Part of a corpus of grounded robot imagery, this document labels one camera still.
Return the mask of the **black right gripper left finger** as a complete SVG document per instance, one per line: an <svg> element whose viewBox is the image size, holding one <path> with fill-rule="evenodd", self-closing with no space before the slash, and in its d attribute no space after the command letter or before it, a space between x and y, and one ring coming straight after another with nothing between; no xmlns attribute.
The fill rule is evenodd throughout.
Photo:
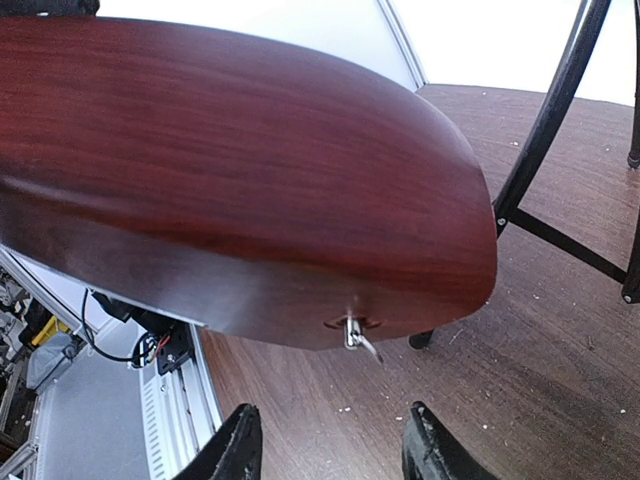
<svg viewBox="0 0 640 480"><path fill-rule="evenodd" d="M261 478L263 432L258 408L240 404L174 480Z"/></svg>

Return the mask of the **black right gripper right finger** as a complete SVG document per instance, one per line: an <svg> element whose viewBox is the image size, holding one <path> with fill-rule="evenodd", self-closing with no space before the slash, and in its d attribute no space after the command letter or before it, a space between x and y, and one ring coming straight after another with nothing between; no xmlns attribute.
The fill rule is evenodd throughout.
<svg viewBox="0 0 640 480"><path fill-rule="evenodd" d="M402 437L404 479L497 480L421 401L414 402Z"/></svg>

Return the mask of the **black perforated music stand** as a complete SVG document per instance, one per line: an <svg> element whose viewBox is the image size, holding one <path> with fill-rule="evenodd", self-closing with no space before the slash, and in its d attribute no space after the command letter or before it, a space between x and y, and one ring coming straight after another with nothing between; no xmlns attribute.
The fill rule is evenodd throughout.
<svg viewBox="0 0 640 480"><path fill-rule="evenodd" d="M588 75L639 94L639 5L443 1L442 36L469 80L428 82L468 137L496 207L498 276L484 314L571 326L586 341L639 315L639 104L579 96Z"/></svg>

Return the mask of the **wooden metronome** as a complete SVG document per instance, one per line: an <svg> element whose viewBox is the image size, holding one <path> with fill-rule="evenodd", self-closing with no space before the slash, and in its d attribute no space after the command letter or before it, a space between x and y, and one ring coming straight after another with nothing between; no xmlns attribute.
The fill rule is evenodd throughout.
<svg viewBox="0 0 640 480"><path fill-rule="evenodd" d="M488 186L457 126L349 61L133 19L1 22L1 243L124 301L307 350L467 317Z"/></svg>

